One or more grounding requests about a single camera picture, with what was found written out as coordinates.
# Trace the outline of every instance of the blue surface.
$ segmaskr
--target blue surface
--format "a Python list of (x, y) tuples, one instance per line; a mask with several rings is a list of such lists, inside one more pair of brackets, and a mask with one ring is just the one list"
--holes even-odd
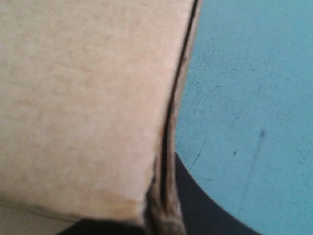
[(204, 0), (177, 152), (247, 225), (313, 234), (312, 0)]

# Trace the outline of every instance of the black curved edge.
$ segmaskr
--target black curved edge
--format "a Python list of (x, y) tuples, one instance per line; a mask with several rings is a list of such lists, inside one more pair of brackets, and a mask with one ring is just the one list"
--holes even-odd
[(176, 155), (176, 182), (189, 235), (259, 235), (218, 206), (198, 186)]
[[(198, 186), (176, 155), (176, 182), (188, 235), (259, 235), (218, 206)], [(121, 223), (81, 220), (58, 235), (144, 235)]]

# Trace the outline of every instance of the dark stain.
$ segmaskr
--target dark stain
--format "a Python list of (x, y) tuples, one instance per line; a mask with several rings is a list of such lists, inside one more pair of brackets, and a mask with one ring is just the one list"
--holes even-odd
[(249, 172), (248, 172), (248, 175), (247, 175), (247, 178), (246, 178), (246, 182), (245, 182), (245, 185), (244, 185), (244, 188), (243, 188), (243, 191), (242, 191), (242, 195), (241, 195), (241, 199), (240, 199), (240, 203), (239, 203), (239, 208), (238, 208), (238, 215), (239, 216), (241, 214), (241, 210), (242, 210), (243, 205), (245, 203), (246, 193), (248, 192), (248, 190), (250, 188), (251, 177), (252, 177), (253, 172), (255, 171), (256, 164), (257, 164), (257, 162), (259, 160), (260, 151), (261, 151), (263, 142), (264, 142), (264, 140), (266, 138), (266, 135), (267, 135), (266, 130), (265, 129), (261, 129), (260, 133), (259, 133), (258, 142), (257, 142), (256, 148), (255, 148), (255, 152), (253, 154), (253, 158), (252, 158), (252, 162), (251, 162), (251, 165), (250, 165), (250, 169), (249, 169)]
[(260, 131), (259, 138), (260, 138), (260, 139), (264, 139), (264, 138), (265, 138), (265, 135), (266, 135), (266, 130), (265, 130), (265, 129), (262, 129), (262, 130)]

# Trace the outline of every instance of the cardboard edge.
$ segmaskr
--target cardboard edge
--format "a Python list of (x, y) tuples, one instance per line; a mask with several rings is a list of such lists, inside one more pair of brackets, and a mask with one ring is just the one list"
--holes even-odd
[(145, 211), (147, 234), (186, 234), (175, 178), (175, 129), (201, 5), (202, 0), (194, 0), (164, 126), (162, 155), (156, 159), (155, 177), (147, 192), (147, 209)]

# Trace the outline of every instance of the cardboard box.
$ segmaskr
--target cardboard box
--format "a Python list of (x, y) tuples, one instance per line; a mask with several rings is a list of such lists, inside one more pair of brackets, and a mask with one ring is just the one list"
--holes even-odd
[(199, 5), (0, 2), (3, 205), (184, 234), (174, 129)]

